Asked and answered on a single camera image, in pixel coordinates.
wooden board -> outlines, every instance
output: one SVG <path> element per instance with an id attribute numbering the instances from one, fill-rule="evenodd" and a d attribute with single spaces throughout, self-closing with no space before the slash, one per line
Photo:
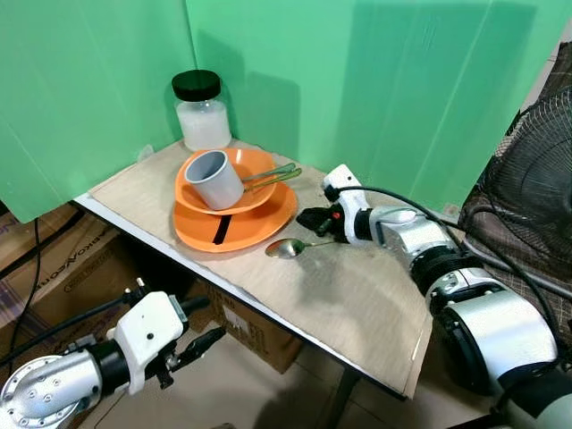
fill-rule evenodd
<path id="1" fill-rule="evenodd" d="M 236 147 L 251 147 L 235 142 Z M 208 254 L 188 248 L 172 227 L 174 178 L 190 152 L 175 143 L 117 173 L 90 191 L 94 199 L 254 296 L 302 331 L 360 366 L 380 383 L 411 397 L 431 332 L 431 317 L 416 285 L 392 255 L 374 245 L 309 248 L 291 260 L 265 255 L 279 238 L 315 240 L 295 221 L 252 248 Z M 277 164 L 290 159 L 274 155 Z M 288 182 L 299 211 L 327 206 L 322 172 L 302 165 Z M 380 204 L 383 199 L 370 199 Z"/>

white powder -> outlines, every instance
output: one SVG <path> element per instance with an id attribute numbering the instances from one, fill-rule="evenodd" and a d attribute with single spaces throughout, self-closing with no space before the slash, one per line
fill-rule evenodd
<path id="1" fill-rule="evenodd" d="M 218 100 L 177 105 L 185 146 L 191 150 L 227 147 L 231 142 L 226 106 Z"/>

silver spoon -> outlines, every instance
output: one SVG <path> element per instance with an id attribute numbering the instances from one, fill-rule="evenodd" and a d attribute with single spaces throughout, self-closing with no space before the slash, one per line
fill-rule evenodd
<path id="1" fill-rule="evenodd" d="M 291 257 L 297 257 L 305 248 L 314 248 L 316 246 L 323 246 L 324 244 L 332 243 L 335 243 L 335 241 L 326 241 L 325 243 L 305 243 L 298 239 L 282 239 L 269 245 L 266 248 L 265 253 L 270 257 L 290 259 Z"/>

metal spoon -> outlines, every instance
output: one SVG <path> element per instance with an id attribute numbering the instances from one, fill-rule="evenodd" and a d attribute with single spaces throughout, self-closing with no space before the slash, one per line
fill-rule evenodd
<path id="1" fill-rule="evenodd" d="M 294 177 L 300 176 L 301 173 L 302 173 L 302 169 L 297 168 L 296 170 L 293 170 L 291 172 L 286 172 L 285 174 L 280 174 L 280 175 L 276 176 L 275 178 L 273 178 L 269 181 L 264 181 L 262 183 L 257 183 L 256 185 L 247 186 L 244 189 L 244 191 L 249 192 L 250 190 L 258 189 L 258 188 L 261 188 L 263 186 L 270 185 L 272 183 L 276 183 L 277 181 L 286 181 L 288 179 L 293 179 Z"/>
<path id="2" fill-rule="evenodd" d="M 261 179 L 266 176 L 272 176 L 278 174 L 279 172 L 293 172 L 296 170 L 296 165 L 294 163 L 289 163 L 286 165 L 281 165 L 280 167 L 276 167 L 273 170 L 268 170 L 267 172 L 261 172 L 259 174 L 255 174 L 253 176 L 243 177 L 242 181 L 255 181 L 256 179 Z"/>
<path id="3" fill-rule="evenodd" d="M 325 243 L 305 243 L 298 239 L 282 239 L 275 241 L 265 250 L 269 257 L 281 257 L 283 259 L 290 259 L 297 257 L 304 251 L 305 248 L 314 248 L 316 246 L 323 246 L 324 244 L 332 244 L 335 241 L 326 241 Z"/>

black jar lid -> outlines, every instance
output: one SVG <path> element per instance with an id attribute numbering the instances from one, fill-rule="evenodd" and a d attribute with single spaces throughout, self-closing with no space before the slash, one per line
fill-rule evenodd
<path id="1" fill-rule="evenodd" d="M 175 96 L 183 101 L 205 101 L 221 93 L 221 78 L 209 70 L 184 71 L 171 84 Z"/>

